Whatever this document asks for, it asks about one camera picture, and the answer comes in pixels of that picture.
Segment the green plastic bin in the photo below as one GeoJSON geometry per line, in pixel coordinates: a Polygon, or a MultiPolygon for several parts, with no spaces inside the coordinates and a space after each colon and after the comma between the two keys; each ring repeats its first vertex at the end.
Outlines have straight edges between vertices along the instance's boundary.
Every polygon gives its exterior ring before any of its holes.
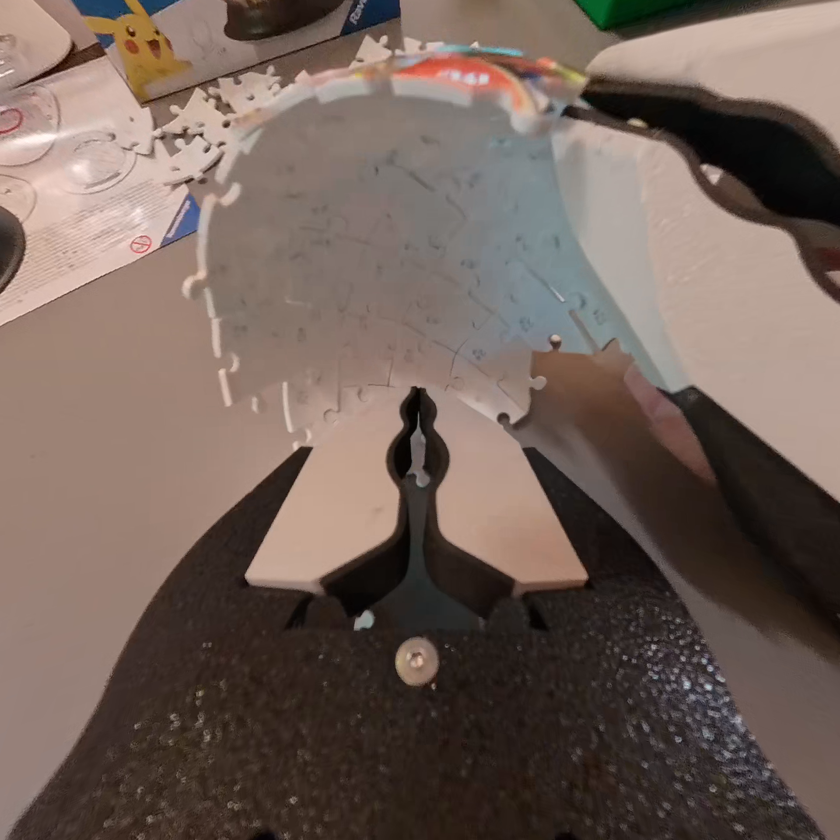
{"type": "Polygon", "coordinates": [[[602,32],[635,25],[708,1],[574,1],[602,32]]]}

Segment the black round ball stand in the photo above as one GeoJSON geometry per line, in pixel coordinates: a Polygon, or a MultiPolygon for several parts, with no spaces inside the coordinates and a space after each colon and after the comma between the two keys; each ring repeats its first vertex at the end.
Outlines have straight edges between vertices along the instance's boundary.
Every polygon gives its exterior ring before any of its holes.
{"type": "Polygon", "coordinates": [[[0,290],[4,292],[18,273],[25,257],[26,236],[19,219],[1,206],[1,277],[0,290]]]}

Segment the paper puzzle leaflet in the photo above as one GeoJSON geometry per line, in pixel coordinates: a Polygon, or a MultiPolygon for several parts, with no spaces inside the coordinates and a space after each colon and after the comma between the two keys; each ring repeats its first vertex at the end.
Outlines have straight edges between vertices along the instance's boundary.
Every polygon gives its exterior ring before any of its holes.
{"type": "Polygon", "coordinates": [[[107,58],[2,97],[2,207],[26,239],[2,325],[195,232],[195,199],[139,151],[152,129],[107,58]]]}

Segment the blue puzzle box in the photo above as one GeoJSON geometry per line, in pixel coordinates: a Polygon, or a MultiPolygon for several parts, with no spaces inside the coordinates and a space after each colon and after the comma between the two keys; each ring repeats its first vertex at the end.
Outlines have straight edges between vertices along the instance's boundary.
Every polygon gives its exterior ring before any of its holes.
{"type": "Polygon", "coordinates": [[[74,1],[139,102],[401,15],[399,1],[74,1]]]}

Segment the person's right hand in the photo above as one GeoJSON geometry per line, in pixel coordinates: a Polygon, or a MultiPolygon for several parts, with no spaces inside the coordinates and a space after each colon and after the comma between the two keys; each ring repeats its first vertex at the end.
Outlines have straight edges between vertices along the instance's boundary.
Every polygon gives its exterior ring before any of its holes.
{"type": "Polygon", "coordinates": [[[627,367],[623,381],[657,441],[692,474],[715,486],[717,479],[711,464],[677,405],[648,380],[636,362],[627,367]]]}

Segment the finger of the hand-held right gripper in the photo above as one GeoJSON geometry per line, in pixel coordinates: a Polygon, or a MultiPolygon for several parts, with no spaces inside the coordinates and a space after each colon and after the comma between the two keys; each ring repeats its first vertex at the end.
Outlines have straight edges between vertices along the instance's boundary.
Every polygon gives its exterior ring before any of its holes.
{"type": "Polygon", "coordinates": [[[686,144],[774,214],[839,225],[839,9],[777,7],[622,42],[583,100],[686,144]]]}
{"type": "Polygon", "coordinates": [[[563,118],[565,216],[657,386],[696,387],[838,499],[838,289],[771,214],[741,210],[684,144],[563,118]]]}

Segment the partly built puzzle ball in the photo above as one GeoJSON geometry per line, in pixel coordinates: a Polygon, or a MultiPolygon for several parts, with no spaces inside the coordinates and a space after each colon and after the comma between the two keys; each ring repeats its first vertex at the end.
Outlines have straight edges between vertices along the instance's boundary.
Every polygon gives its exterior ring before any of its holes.
{"type": "Polygon", "coordinates": [[[566,330],[551,132],[587,77],[444,46],[300,74],[229,115],[183,295],[226,407],[314,446],[398,387],[516,423],[566,330]]]}

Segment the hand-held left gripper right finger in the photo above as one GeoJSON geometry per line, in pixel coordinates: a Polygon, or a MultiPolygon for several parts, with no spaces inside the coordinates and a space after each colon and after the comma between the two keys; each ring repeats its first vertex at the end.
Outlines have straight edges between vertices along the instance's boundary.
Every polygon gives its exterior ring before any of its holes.
{"type": "Polygon", "coordinates": [[[422,396],[431,459],[425,563],[450,597],[578,589],[588,573],[520,444],[474,408],[422,396]]]}

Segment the pile of white puzzle pieces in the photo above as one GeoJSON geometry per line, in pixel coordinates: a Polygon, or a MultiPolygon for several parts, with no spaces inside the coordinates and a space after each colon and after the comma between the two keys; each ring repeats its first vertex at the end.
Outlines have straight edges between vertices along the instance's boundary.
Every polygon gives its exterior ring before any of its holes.
{"type": "Polygon", "coordinates": [[[237,153],[280,153],[283,161],[308,154],[358,151],[361,140],[374,137],[375,103],[364,99],[382,92],[391,66],[408,66],[444,50],[441,43],[404,37],[392,45],[387,35],[365,35],[350,63],[331,68],[300,68],[294,78],[273,66],[242,70],[213,85],[195,87],[189,99],[145,114],[133,147],[151,151],[161,168],[162,183],[200,182],[213,169],[226,172],[237,153]]]}

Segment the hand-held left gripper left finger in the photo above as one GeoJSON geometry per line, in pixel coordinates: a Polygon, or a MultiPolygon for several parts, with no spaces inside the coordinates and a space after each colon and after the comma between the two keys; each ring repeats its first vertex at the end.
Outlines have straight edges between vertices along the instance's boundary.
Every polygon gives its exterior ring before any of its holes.
{"type": "Polygon", "coordinates": [[[249,585],[395,589],[404,580],[417,399],[416,387],[385,388],[307,452],[245,573],[249,585]]]}

